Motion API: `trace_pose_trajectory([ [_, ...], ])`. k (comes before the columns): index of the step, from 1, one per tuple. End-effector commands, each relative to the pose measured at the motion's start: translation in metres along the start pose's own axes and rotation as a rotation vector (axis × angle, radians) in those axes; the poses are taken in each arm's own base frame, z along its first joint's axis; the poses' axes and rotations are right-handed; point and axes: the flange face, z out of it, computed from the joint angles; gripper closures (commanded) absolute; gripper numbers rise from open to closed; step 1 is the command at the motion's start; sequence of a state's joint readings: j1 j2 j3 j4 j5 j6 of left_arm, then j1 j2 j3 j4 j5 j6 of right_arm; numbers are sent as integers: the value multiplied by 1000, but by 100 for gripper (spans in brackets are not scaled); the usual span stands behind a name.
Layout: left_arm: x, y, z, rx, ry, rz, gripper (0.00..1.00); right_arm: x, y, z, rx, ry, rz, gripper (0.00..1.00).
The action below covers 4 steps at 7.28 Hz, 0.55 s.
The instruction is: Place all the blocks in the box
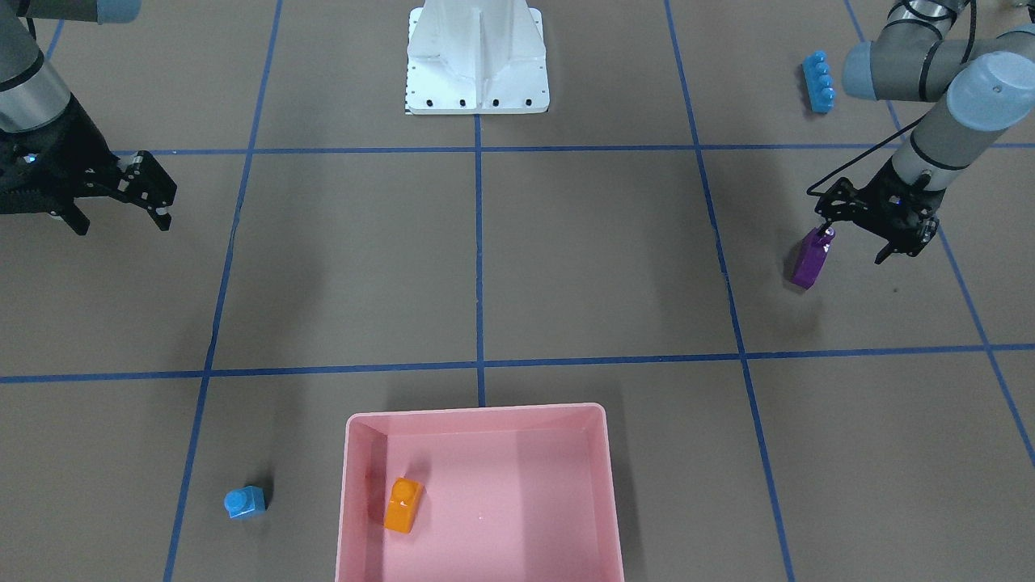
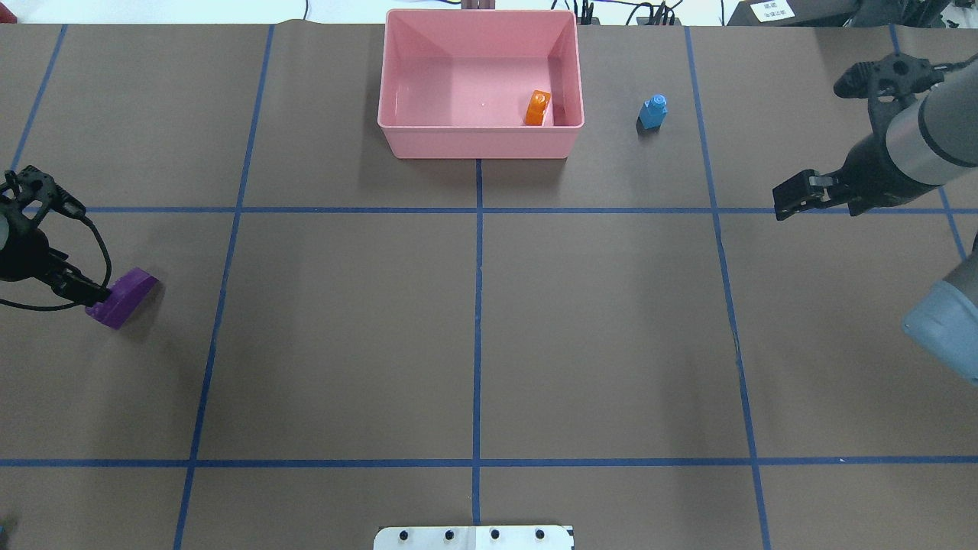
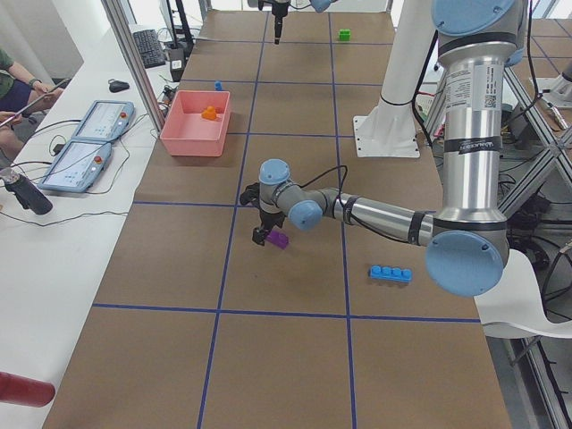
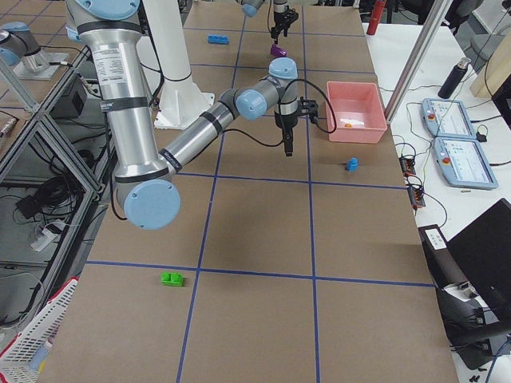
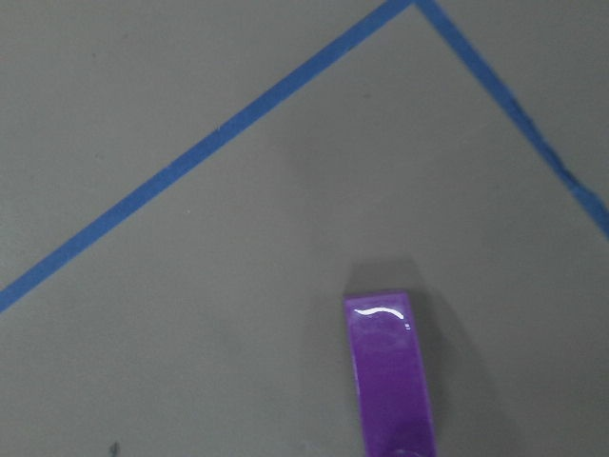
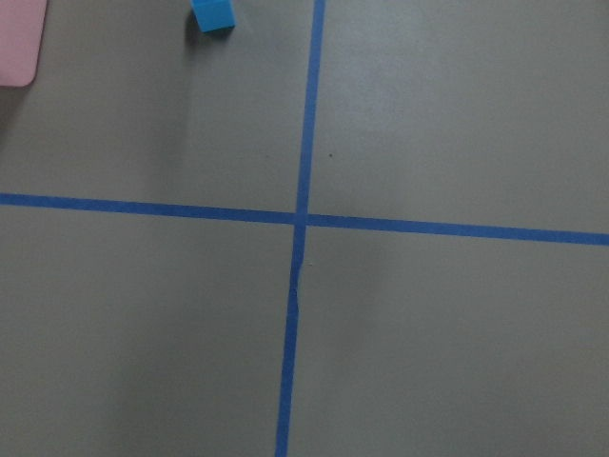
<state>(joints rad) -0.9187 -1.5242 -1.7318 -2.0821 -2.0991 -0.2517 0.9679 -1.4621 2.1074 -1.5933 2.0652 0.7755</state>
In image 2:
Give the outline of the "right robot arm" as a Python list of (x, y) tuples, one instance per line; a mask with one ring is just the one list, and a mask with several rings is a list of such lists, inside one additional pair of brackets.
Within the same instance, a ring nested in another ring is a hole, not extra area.
[[(838, 170), (801, 170), (772, 189), (780, 222), (845, 205), (852, 216), (897, 208), (976, 174), (976, 59), (932, 63), (906, 53), (855, 63), (834, 84), (867, 103), (869, 136)], [(902, 330), (969, 383), (977, 378), (976, 252), (902, 318)]]

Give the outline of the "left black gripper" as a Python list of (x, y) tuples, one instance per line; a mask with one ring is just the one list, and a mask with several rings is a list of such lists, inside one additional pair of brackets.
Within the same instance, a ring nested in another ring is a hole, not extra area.
[(47, 278), (56, 296), (91, 307), (105, 302), (111, 290), (71, 264), (62, 264), (47, 236), (31, 223), (2, 222), (1, 280), (18, 282)]

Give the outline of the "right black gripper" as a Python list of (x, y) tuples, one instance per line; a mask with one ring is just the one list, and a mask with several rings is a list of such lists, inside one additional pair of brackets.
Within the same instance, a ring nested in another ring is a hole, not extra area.
[(901, 175), (876, 137), (867, 136), (849, 150), (834, 173), (801, 170), (773, 188), (773, 212), (778, 222), (785, 222), (797, 213), (837, 205), (836, 193), (849, 215), (858, 216), (870, 209), (904, 205), (902, 191)]

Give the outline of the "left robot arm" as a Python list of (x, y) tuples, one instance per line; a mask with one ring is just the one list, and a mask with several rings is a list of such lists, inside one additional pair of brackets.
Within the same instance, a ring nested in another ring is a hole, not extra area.
[(35, 279), (49, 286), (64, 303), (53, 306), (27, 304), (3, 299), (3, 306), (24, 311), (63, 311), (78, 306), (95, 306), (107, 302), (112, 275), (112, 260), (107, 244), (94, 222), (82, 212), (70, 218), (83, 223), (93, 234), (105, 262), (105, 274), (100, 284), (94, 282), (69, 262), (69, 255), (50, 246), (49, 240), (32, 220), (13, 205), (2, 206), (2, 281), (15, 283)]

